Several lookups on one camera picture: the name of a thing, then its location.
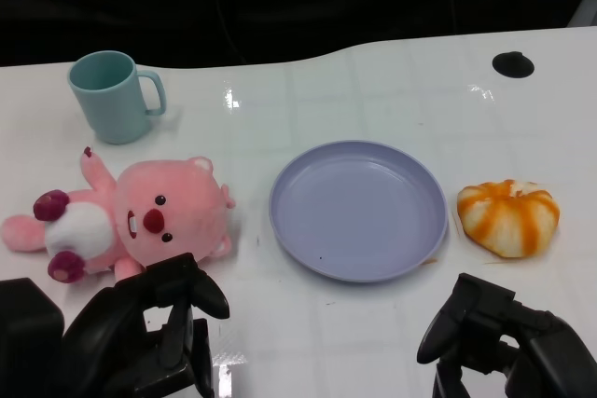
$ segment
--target plush toy nose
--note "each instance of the plush toy nose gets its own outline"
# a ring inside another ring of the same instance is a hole
[[[143,218],[143,227],[151,233],[160,233],[164,229],[164,215],[158,209],[151,209]]]

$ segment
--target pink plush toy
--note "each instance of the pink plush toy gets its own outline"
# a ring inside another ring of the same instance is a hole
[[[34,204],[34,216],[2,225],[11,251],[47,249],[48,274],[65,283],[113,267],[117,280],[142,266],[192,253],[197,261],[230,251],[228,187],[220,188],[207,158],[131,165],[116,181],[86,148],[81,170],[91,190],[53,190]]]

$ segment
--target plush toy ear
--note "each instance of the plush toy ear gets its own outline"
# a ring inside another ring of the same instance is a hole
[[[209,173],[214,172],[214,165],[209,158],[190,158],[189,161],[197,168],[207,170]]]

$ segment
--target white plush belly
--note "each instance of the white plush belly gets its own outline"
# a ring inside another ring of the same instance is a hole
[[[114,238],[108,214],[89,202],[68,204],[58,221],[46,224],[46,247],[51,256],[71,251],[89,260],[103,254]]]

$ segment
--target plush toy foot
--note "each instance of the plush toy foot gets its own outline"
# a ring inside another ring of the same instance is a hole
[[[70,202],[68,195],[61,190],[52,190],[42,195],[34,204],[34,216],[39,221],[56,221]]]
[[[219,258],[220,256],[229,254],[231,250],[232,240],[228,235],[225,235],[222,238],[222,242],[220,242],[220,245],[217,246],[217,249],[215,249],[215,251],[213,251],[210,256],[212,256],[213,258]]]
[[[49,262],[48,274],[55,281],[72,283],[85,275],[85,261],[79,255],[64,251],[57,253]]]

